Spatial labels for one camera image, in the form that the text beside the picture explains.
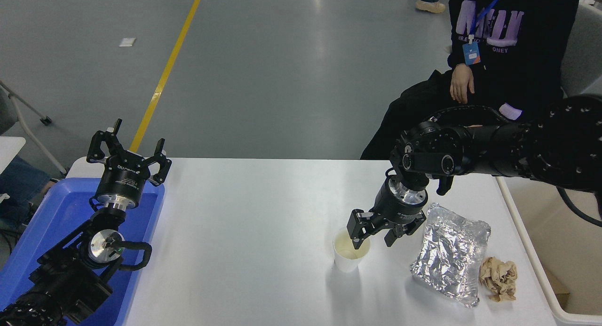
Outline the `seated person's right hand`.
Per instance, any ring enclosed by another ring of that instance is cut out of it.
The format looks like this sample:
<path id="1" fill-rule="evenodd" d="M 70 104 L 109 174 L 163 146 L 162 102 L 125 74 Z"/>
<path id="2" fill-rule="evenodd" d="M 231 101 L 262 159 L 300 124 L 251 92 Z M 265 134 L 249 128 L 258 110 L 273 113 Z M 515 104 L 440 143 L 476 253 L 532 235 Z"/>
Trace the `seated person's right hand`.
<path id="1" fill-rule="evenodd" d="M 468 103 L 468 95 L 475 93 L 475 79 L 471 67 L 464 63 L 456 65 L 450 81 L 450 96 L 460 103 Z"/>

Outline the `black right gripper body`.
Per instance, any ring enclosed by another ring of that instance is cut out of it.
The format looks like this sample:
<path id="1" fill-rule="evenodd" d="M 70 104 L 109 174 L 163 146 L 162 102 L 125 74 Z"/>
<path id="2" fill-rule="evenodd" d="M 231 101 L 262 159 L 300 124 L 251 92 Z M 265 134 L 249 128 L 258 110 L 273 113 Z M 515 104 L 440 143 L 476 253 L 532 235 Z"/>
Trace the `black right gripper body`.
<path id="1" fill-rule="evenodd" d="M 423 207 L 427 199 L 425 184 L 408 187 L 403 182 L 384 182 L 374 202 L 374 228 L 421 225 L 426 220 Z"/>

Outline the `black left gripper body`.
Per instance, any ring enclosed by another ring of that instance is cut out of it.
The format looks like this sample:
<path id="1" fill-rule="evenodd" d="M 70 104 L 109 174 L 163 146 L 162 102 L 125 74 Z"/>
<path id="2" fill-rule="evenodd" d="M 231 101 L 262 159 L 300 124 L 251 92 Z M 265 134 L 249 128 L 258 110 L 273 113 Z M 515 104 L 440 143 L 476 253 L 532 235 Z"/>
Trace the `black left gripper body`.
<path id="1" fill-rule="evenodd" d="M 129 205 L 138 205 L 149 177 L 148 165 L 141 155 L 125 152 L 108 157 L 96 190 L 96 201 L 107 202 L 109 197 L 123 197 Z"/>

